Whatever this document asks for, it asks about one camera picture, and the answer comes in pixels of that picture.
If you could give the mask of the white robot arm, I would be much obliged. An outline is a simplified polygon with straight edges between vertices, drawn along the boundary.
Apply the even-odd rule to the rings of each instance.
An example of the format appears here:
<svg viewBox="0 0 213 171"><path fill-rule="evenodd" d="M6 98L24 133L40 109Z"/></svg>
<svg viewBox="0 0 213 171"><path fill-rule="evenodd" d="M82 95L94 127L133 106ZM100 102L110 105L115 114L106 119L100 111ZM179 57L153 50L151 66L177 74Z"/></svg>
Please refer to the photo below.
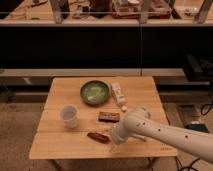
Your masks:
<svg viewBox="0 0 213 171"><path fill-rule="evenodd" d="M143 107L128 111L110 129L115 144L122 144L132 135L153 138L213 164L213 134L157 123Z"/></svg>

